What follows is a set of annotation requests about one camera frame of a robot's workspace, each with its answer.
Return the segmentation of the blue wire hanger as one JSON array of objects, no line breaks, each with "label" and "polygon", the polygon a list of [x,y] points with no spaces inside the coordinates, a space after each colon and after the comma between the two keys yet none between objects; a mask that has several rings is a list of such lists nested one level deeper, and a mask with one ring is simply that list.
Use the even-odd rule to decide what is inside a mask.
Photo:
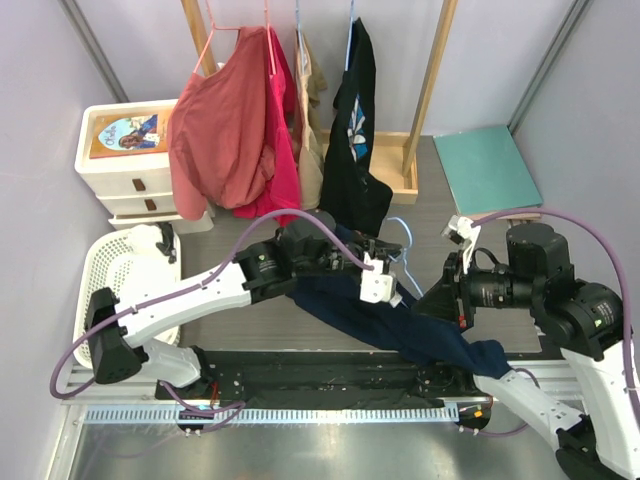
[{"label": "blue wire hanger", "polygon": [[411,228],[410,228],[410,226],[408,225],[408,223],[404,219],[402,219],[401,217],[398,217],[398,216],[387,217],[385,219],[385,221],[386,222],[396,222],[396,223],[398,223],[403,228],[403,230],[405,232],[405,235],[407,237],[407,244],[401,248],[401,251],[400,251],[400,253],[398,255],[391,256],[390,259],[394,263],[401,263],[402,264],[402,268],[403,268],[403,272],[404,272],[405,276],[407,277],[407,279],[412,284],[412,286],[415,289],[415,291],[418,294],[418,296],[421,297],[424,294],[424,291],[421,288],[419,282],[414,277],[414,275],[411,273],[410,268],[409,268],[409,254],[410,254],[411,249],[412,249],[412,247],[414,245],[414,237],[413,237],[413,233],[411,231]]}]

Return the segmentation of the navy blue t shirt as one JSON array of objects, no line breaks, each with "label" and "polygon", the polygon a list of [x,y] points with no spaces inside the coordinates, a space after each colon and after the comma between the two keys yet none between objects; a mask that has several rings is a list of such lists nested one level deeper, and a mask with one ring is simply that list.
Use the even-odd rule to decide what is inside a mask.
[{"label": "navy blue t shirt", "polygon": [[417,365],[448,362],[473,374],[499,379],[510,371],[495,340],[468,342],[456,325],[411,310],[416,298],[401,284],[397,306],[359,299],[360,269],[353,275],[306,276],[288,294],[325,324],[382,350],[394,350]]}]

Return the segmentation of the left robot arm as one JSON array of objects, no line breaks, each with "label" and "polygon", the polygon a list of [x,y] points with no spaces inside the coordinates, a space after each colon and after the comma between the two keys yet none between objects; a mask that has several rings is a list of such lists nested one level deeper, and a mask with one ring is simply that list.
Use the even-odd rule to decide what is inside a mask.
[{"label": "left robot arm", "polygon": [[359,281],[361,300],[398,303],[389,264],[400,245],[361,233],[341,240],[330,214],[292,214],[272,238],[236,246],[220,265],[145,292],[127,308],[108,288],[94,292],[86,328],[95,382],[115,384],[140,374],[180,388],[190,398],[205,397],[214,375],[204,353],[161,342],[158,335],[206,315],[283,296],[304,277],[351,275]]}]

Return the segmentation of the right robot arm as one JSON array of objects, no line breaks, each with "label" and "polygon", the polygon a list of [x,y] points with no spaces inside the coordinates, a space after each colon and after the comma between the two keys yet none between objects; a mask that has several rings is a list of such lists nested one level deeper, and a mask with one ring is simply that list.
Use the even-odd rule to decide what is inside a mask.
[{"label": "right robot arm", "polygon": [[576,278],[568,242],[546,224],[516,225],[506,233],[507,263],[478,267],[480,229],[452,216],[443,234],[459,252],[447,257],[441,279],[417,310],[468,327],[477,308],[526,309],[546,338],[558,346],[580,386],[585,412],[548,396],[520,374],[498,379],[466,360],[451,371],[457,391],[496,397],[546,440],[571,479],[636,479],[639,426],[624,364],[624,313],[610,288]]}]

